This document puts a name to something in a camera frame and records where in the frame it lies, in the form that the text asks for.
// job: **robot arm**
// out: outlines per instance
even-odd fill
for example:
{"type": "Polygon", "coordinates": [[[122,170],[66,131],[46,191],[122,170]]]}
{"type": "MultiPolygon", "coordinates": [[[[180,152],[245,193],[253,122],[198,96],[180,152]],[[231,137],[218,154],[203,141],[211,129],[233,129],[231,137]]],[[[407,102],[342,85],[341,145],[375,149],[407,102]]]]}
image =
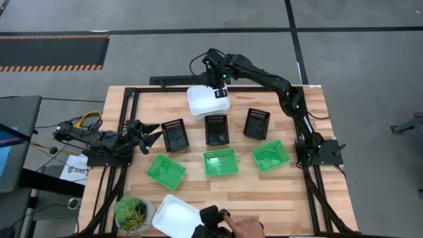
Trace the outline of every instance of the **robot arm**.
{"type": "Polygon", "coordinates": [[[159,124],[146,125],[139,120],[126,121],[126,131],[123,134],[113,131],[100,132],[96,128],[83,130],[75,127],[71,122],[60,122],[53,133],[57,141],[79,141],[89,147],[83,154],[89,158],[98,157],[115,159],[117,161],[132,158],[133,147],[137,146],[144,155],[161,136],[162,132],[151,133],[159,124]]]}
{"type": "Polygon", "coordinates": [[[202,73],[205,85],[213,89],[216,98],[226,97],[227,92],[222,88],[224,80],[233,78],[247,78],[274,91],[279,98],[279,104],[287,116],[293,118],[295,125],[304,136],[305,146],[311,158],[320,156],[320,151],[325,143],[322,135],[314,131],[307,117],[307,109],[303,100],[302,91],[292,87],[291,83],[277,75],[265,72],[255,67],[251,61],[240,54],[224,54],[216,49],[209,49],[202,62],[206,65],[206,72],[202,73]]]}

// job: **floor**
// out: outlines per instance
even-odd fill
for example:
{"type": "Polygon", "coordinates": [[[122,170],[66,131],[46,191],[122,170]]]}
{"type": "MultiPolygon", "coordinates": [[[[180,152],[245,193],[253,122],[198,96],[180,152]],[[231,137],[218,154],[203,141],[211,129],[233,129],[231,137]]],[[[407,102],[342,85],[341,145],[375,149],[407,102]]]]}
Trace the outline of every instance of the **floor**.
{"type": "MultiPolygon", "coordinates": [[[[422,138],[414,131],[396,136],[390,129],[410,120],[413,112],[423,111],[423,28],[408,28],[423,26],[422,1],[291,0],[302,60],[289,31],[137,31],[288,28],[293,24],[286,11],[288,0],[6,1],[0,34],[88,30],[117,33],[111,36],[102,70],[1,73],[0,97],[42,95],[104,100],[109,85],[146,85],[150,76],[189,75],[188,62],[210,47],[244,54],[255,65],[293,84],[323,86],[335,134],[340,143],[347,145],[342,155],[360,231],[397,237],[423,234],[423,201],[418,196],[418,188],[423,188],[422,138]],[[301,30],[308,28],[341,29],[301,30]]],[[[194,71],[200,70],[200,64],[194,66],[194,71]]],[[[56,124],[102,106],[43,100],[37,125],[56,124]]],[[[51,128],[40,130],[35,140],[55,144],[51,133],[51,128]]],[[[28,158],[25,167],[30,169],[48,160],[33,149],[28,158]]],[[[75,218],[43,221],[37,225],[35,237],[69,235],[74,227],[75,218]]]]}

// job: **black mesh basket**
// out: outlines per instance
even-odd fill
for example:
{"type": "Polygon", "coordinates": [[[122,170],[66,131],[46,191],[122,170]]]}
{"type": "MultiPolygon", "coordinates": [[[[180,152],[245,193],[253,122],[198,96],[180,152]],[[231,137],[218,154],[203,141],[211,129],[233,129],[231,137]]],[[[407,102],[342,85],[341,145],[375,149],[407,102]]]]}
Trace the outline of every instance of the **black mesh basket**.
{"type": "Polygon", "coordinates": [[[165,146],[167,152],[174,152],[181,149],[186,149],[190,146],[184,120],[178,119],[161,124],[163,137],[165,139],[165,146]]]}
{"type": "Polygon", "coordinates": [[[207,145],[225,145],[229,143],[226,115],[206,116],[204,121],[206,123],[207,145]]]}
{"type": "Polygon", "coordinates": [[[253,139],[266,139],[270,112],[250,108],[244,126],[244,136],[253,139]]]}

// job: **person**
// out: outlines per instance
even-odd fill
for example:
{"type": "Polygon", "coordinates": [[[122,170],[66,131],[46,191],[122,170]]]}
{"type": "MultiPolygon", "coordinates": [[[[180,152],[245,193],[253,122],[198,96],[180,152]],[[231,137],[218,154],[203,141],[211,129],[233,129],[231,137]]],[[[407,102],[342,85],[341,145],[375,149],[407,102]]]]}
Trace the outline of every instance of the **person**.
{"type": "Polygon", "coordinates": [[[246,219],[235,223],[228,215],[223,215],[223,219],[235,234],[235,238],[265,238],[263,227],[254,218],[246,219]]]}

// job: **white tray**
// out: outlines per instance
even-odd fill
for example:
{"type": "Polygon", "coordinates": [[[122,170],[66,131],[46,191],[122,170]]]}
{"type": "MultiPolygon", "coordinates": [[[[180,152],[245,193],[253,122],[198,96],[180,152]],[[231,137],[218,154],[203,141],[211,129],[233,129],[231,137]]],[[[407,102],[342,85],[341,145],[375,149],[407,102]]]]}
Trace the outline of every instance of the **white tray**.
{"type": "Polygon", "coordinates": [[[173,195],[165,197],[153,218],[153,227],[172,238],[189,238],[201,224],[200,211],[173,195]]]}

